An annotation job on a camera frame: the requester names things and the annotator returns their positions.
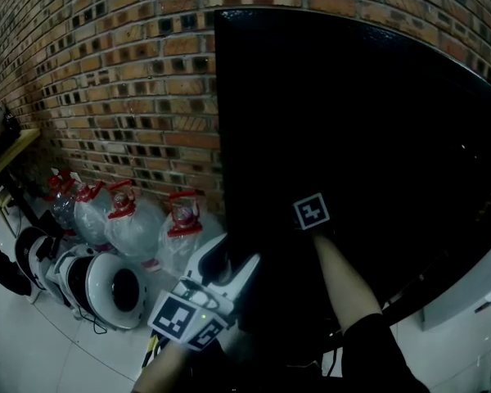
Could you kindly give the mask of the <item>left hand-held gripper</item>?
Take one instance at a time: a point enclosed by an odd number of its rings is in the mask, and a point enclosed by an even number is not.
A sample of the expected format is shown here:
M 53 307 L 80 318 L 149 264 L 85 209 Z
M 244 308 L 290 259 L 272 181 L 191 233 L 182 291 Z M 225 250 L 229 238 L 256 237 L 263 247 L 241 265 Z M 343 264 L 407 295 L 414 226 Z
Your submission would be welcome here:
M 185 277 L 171 291 L 160 293 L 148 326 L 191 350 L 203 350 L 234 324 L 233 301 L 254 278 L 260 260 L 260 254 L 251 255 L 226 279 L 230 274 L 227 233 L 212 238 L 191 255 Z M 218 283 L 215 291 L 205 287 L 211 283 Z

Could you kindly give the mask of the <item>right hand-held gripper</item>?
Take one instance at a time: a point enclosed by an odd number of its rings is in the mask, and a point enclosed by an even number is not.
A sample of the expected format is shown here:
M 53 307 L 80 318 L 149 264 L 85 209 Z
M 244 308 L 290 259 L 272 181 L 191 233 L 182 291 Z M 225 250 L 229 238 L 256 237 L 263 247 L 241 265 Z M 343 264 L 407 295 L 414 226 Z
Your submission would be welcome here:
M 333 224 L 333 217 L 321 192 L 316 192 L 291 205 L 293 229 L 310 232 Z

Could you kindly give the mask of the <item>black refrigerator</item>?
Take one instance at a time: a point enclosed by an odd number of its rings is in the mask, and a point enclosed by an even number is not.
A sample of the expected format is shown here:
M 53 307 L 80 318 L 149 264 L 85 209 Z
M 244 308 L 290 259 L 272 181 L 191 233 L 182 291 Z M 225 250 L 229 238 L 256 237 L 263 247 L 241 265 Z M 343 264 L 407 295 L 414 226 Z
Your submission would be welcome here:
M 491 249 L 491 83 L 403 34 L 277 9 L 214 13 L 230 252 L 261 255 L 241 327 L 336 327 L 310 232 L 291 205 L 321 192 L 329 236 L 395 323 Z

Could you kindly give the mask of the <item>person's right forearm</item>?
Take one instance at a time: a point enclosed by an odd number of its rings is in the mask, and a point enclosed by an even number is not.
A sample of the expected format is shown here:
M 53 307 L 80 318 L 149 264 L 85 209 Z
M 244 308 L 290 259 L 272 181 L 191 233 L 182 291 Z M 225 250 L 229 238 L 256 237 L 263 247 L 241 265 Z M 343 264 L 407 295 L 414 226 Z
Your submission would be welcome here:
M 343 334 L 355 323 L 382 309 L 372 289 L 330 239 L 313 234 L 331 307 Z

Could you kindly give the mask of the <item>person's left forearm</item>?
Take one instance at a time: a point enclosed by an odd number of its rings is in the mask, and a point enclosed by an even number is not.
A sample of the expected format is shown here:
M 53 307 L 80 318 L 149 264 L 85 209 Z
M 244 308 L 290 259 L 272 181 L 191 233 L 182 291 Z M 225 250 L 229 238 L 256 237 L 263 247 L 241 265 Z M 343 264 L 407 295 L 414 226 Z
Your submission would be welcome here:
M 170 341 L 142 371 L 131 393 L 172 393 L 191 350 Z

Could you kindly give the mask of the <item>white round fan heaters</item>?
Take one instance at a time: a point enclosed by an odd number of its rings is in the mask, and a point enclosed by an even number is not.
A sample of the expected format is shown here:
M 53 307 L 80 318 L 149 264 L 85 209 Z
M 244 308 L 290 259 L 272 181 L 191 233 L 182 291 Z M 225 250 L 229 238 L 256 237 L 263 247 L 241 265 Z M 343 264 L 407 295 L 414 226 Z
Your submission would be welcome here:
M 114 330 L 139 326 L 147 284 L 140 269 L 122 257 L 77 245 L 56 261 L 52 276 L 80 316 Z

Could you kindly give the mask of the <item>crumpled clear water jug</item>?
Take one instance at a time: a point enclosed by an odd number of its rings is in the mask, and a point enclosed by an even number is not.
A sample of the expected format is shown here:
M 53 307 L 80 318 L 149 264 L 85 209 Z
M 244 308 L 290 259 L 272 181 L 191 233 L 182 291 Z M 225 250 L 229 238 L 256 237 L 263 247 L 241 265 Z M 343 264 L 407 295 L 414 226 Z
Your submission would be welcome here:
M 53 217 L 67 237 L 77 237 L 74 220 L 76 180 L 70 176 L 69 170 L 61 170 L 48 179 L 47 185 L 48 194 L 44 200 L 51 204 Z

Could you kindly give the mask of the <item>person's black clothing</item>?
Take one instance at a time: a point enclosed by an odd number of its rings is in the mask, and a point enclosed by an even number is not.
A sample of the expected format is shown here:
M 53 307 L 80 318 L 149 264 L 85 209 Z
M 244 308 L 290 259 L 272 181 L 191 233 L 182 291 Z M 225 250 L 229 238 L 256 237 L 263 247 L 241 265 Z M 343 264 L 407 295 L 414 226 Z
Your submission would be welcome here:
M 272 360 L 234 364 L 217 341 L 188 358 L 172 393 L 430 393 L 408 367 L 380 314 L 344 334 L 341 377 L 315 365 L 290 368 Z

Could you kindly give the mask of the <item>white round balance scooter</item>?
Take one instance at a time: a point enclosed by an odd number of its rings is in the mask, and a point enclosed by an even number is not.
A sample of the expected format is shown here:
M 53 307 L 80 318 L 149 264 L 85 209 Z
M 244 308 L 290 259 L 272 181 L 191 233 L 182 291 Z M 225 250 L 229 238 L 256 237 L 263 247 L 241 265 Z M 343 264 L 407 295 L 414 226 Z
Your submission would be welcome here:
M 52 237 L 40 228 L 28 227 L 16 239 L 15 257 L 20 270 L 32 284 L 63 305 L 64 296 L 54 276 L 60 242 L 60 237 Z

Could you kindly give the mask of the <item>wooden stool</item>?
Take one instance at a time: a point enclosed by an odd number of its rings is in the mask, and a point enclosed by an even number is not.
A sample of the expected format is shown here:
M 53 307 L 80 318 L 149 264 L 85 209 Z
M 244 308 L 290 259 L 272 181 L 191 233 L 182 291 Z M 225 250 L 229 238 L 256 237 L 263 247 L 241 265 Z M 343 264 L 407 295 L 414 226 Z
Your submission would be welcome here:
M 14 237 L 16 235 L 16 233 L 13 230 L 13 228 L 12 228 L 11 224 L 9 223 L 8 218 L 7 218 L 9 216 L 7 205 L 10 201 L 12 201 L 12 196 L 9 193 L 9 191 L 5 187 L 0 187 L 0 216 L 2 218 L 2 221 L 7 226 L 9 232 Z

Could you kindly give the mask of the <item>yellow wooden table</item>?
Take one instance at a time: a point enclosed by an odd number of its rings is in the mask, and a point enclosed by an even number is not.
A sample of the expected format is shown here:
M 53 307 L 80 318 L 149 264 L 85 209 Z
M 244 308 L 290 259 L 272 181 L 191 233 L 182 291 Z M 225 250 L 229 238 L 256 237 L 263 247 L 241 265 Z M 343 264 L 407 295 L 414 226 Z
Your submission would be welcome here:
M 20 211 L 33 226 L 39 226 L 38 216 L 25 200 L 20 188 L 13 182 L 11 176 L 7 172 L 7 167 L 26 147 L 33 143 L 40 134 L 39 129 L 21 130 L 20 136 L 0 155 L 0 174 L 6 174 L 2 178 L 4 187 L 9 191 L 12 199 L 20 208 Z

